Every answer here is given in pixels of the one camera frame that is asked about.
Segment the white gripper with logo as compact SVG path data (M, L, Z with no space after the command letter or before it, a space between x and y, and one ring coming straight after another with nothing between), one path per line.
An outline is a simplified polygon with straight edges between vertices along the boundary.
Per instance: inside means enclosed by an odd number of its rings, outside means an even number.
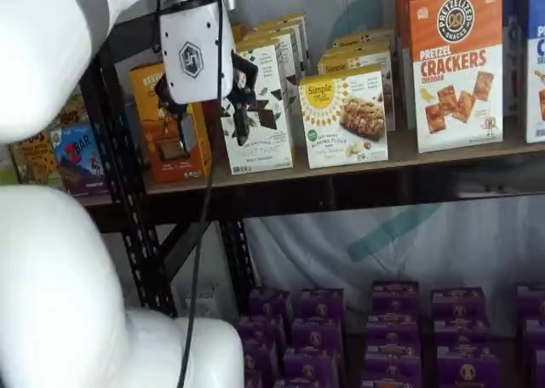
M212 2L159 18L165 76L154 88L158 108L174 120L179 147L190 157L197 144L189 103L227 98L234 137L243 146L250 133L248 107L255 103L258 67L236 54L227 11Z

